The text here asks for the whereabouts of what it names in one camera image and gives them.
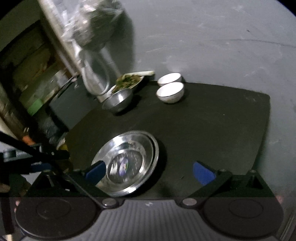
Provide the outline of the left hand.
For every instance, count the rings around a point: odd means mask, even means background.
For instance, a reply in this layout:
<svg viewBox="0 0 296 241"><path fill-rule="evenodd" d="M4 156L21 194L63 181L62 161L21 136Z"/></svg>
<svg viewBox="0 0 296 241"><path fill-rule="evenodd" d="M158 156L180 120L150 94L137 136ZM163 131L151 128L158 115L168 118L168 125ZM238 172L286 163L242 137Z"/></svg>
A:
<svg viewBox="0 0 296 241"><path fill-rule="evenodd" d="M20 205L20 200L17 200L17 201L15 202L14 212L16 212L16 210L17 210L17 208L18 208L19 205Z"/></svg>

